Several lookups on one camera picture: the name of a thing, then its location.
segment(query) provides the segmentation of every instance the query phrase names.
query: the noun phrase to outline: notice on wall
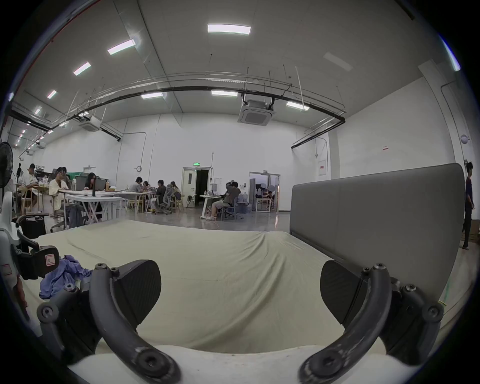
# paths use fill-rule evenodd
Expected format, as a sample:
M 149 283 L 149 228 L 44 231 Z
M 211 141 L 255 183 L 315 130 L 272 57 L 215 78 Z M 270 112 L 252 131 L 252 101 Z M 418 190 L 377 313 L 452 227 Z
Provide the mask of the notice on wall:
M 320 160 L 318 162 L 318 176 L 323 176 L 327 174 L 327 161 Z

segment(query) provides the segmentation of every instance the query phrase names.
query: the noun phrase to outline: mattress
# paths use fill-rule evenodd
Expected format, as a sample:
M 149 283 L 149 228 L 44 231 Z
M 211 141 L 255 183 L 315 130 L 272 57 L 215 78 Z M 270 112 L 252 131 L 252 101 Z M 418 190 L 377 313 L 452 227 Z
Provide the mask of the mattress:
M 106 221 L 37 239 L 84 268 L 154 260 L 162 290 L 137 328 L 152 345 L 224 353 L 326 346 L 344 331 L 320 295 L 329 257 L 285 232 L 216 231 Z M 41 279 L 24 282 L 29 313 Z M 101 341 L 96 353 L 110 352 Z M 377 340 L 370 352 L 384 353 Z

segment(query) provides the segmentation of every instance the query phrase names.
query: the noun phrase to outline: black pipe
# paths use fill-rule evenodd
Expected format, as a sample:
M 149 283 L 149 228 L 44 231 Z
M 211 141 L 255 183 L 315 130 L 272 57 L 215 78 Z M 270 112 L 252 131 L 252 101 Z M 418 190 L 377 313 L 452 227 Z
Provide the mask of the black pipe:
M 305 140 L 303 140 L 303 141 L 301 141 L 301 142 L 299 142 L 299 143 L 297 143 L 297 144 L 295 144 L 295 145 L 292 145 L 291 149 L 297 148 L 297 147 L 299 147 L 300 145 L 309 142 L 310 140 L 316 139 L 318 136 L 321 136 L 321 135 L 323 135 L 324 133 L 327 133 L 327 132 L 335 129 L 336 127 L 338 127 L 339 125 L 342 125 L 343 123 L 345 123 L 345 121 L 339 121 L 338 123 L 335 123 L 334 125 L 328 127 L 327 129 L 325 129 L 325 130 L 323 130 L 323 131 L 321 131 L 321 132 L 318 132 L 318 133 L 316 133 L 315 135 L 310 136 L 310 137 L 306 138 Z

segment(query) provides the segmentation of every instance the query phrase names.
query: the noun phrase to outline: ceiling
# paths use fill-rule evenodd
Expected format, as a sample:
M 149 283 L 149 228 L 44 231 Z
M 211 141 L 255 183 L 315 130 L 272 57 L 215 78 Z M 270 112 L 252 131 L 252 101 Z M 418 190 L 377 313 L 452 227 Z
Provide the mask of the ceiling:
M 137 3 L 144 26 L 132 32 L 132 25 L 124 25 L 131 12 L 124 6 Z M 252 29 L 249 36 L 209 34 L 208 23 Z M 107 49 L 134 38 L 132 33 L 151 39 L 150 56 L 141 52 L 142 44 L 108 54 Z M 351 71 L 326 60 L 327 52 L 351 65 Z M 151 77 L 147 67 L 155 54 L 166 74 L 248 72 L 298 85 L 297 67 L 302 87 L 343 101 L 346 117 L 418 79 L 423 62 L 445 59 L 438 37 L 393 0 L 101 0 L 52 39 L 14 101 L 31 111 L 41 107 L 39 116 L 52 121 L 74 98 L 77 104 L 100 90 Z M 91 68 L 75 76 L 86 61 Z M 58 93 L 49 100 L 53 89 Z M 174 96 L 184 113 L 236 115 L 240 109 L 240 98 L 201 91 Z M 324 117 L 313 109 L 286 107 L 284 101 L 277 101 L 275 110 L 275 120 L 304 127 Z M 93 112 L 101 117 L 104 108 Z M 109 104 L 103 121 L 156 113 L 170 113 L 163 99 L 134 97 Z M 11 144 L 23 126 L 15 121 Z M 44 140 L 56 140 L 72 127 L 58 127 Z

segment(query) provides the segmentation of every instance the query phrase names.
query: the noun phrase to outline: doorway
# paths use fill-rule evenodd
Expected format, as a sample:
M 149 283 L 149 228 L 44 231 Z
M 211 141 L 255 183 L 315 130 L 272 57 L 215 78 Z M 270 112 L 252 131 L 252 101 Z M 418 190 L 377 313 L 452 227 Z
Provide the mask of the doorway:
M 278 212 L 280 203 L 280 175 L 277 173 L 250 172 L 249 202 L 252 211 L 257 209 L 257 198 L 271 196 L 272 212 Z
M 187 206 L 188 196 L 194 197 L 193 204 L 189 204 L 189 208 L 196 207 L 199 203 L 203 203 L 204 198 L 200 197 L 208 189 L 208 181 L 210 180 L 210 168 L 183 168 L 181 193 L 183 194 L 183 206 Z

